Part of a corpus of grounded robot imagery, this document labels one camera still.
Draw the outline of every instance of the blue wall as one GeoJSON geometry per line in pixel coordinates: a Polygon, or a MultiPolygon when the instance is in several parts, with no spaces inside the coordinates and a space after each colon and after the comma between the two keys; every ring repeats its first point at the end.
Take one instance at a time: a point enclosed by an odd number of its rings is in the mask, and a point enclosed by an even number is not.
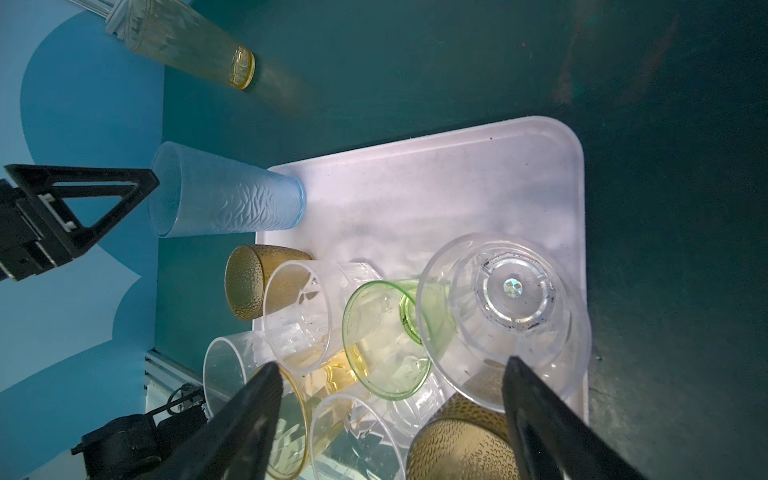
{"type": "MultiPolygon", "coordinates": [[[[53,1],[67,3],[43,3],[53,1]]],[[[19,20],[0,15],[0,31],[14,21],[19,20]]],[[[0,48],[12,48],[3,43],[0,48]]],[[[149,167],[161,142],[162,88],[163,66],[107,36],[102,18],[90,12],[70,18],[42,41],[24,73],[19,104],[31,159],[149,167]]],[[[0,108],[3,123],[12,115],[6,110],[0,108]]],[[[25,162],[19,155],[4,163],[25,162]]],[[[76,213],[95,218],[107,208],[83,200],[76,213]]],[[[0,283],[0,337],[7,339],[0,343],[1,479],[18,480],[76,445],[84,433],[143,411],[143,354],[154,345],[157,296],[157,238],[145,205],[99,247],[44,275],[0,283]],[[56,286],[84,290],[87,297],[55,308],[67,301],[56,286]],[[41,319],[43,304],[54,313],[41,319]],[[54,336],[52,329],[58,329],[54,336]],[[19,338],[25,341],[13,341],[19,338]],[[19,372],[10,359],[35,366],[19,372]]]]}

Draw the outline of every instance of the painted wall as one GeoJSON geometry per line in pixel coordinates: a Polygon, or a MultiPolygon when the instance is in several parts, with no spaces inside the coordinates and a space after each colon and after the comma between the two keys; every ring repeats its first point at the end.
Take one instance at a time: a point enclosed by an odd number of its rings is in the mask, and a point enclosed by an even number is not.
{"type": "MultiPolygon", "coordinates": [[[[3,164],[149,166],[164,69],[106,35],[102,18],[65,0],[0,2],[0,65],[3,164]]],[[[80,200],[74,209],[93,220],[109,207],[80,200]]],[[[0,480],[143,411],[156,296],[145,205],[83,257],[0,283],[0,480]]]]}

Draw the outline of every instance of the yellow transparent tumbler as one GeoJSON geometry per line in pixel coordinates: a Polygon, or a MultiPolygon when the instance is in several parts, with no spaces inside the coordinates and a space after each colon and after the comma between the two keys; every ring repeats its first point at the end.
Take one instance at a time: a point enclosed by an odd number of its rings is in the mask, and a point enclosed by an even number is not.
{"type": "Polygon", "coordinates": [[[145,57],[241,90],[256,72],[250,50],[179,0],[132,0],[125,44],[145,57]]]}

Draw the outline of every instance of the green table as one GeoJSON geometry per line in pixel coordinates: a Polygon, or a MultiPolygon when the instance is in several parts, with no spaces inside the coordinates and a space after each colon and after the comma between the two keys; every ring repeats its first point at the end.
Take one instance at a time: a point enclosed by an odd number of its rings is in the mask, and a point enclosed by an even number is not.
{"type": "MultiPolygon", "coordinates": [[[[269,167],[527,114],[571,126],[592,427],[651,478],[763,475],[765,2],[193,6],[267,74],[241,92],[168,68],[166,140],[269,167]]],[[[252,241],[161,240],[158,350],[199,372],[215,336],[250,328],[227,308],[223,266],[252,241]]]]}

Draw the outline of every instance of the black triangular gripper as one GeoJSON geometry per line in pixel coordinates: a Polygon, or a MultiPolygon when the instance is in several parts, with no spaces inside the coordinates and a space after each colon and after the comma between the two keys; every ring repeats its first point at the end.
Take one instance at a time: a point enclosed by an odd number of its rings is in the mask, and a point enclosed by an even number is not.
{"type": "Polygon", "coordinates": [[[12,164],[5,169],[72,258],[87,252],[160,184],[148,168],[12,164]],[[121,184],[104,184],[110,182],[121,184]],[[61,200],[79,197],[120,197],[121,201],[91,227],[83,227],[61,200]]]}

